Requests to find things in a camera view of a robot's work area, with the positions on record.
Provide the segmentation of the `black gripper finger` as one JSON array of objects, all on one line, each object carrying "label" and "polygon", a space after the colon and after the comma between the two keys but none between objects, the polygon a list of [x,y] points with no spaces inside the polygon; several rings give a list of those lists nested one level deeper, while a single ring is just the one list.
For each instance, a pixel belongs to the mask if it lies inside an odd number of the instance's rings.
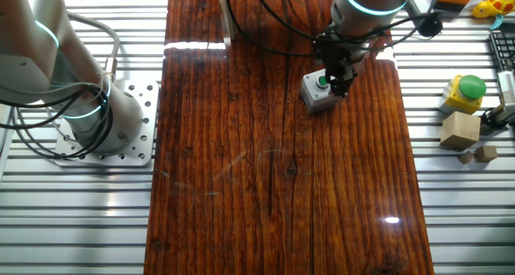
[{"label": "black gripper finger", "polygon": [[340,69],[340,78],[337,86],[332,86],[332,94],[335,96],[347,96],[354,79],[357,77],[357,71],[353,66],[346,66]]},{"label": "black gripper finger", "polygon": [[340,78],[340,66],[326,65],[325,80],[331,86],[337,86]]}]

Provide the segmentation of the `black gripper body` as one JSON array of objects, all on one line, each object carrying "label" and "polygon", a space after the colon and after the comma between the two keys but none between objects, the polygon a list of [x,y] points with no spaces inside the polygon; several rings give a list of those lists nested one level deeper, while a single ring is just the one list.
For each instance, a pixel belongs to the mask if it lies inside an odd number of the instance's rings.
[{"label": "black gripper body", "polygon": [[330,64],[352,65],[364,59],[365,51],[361,50],[362,45],[363,43],[354,43],[350,37],[326,31],[315,38],[313,54],[325,66]]}]

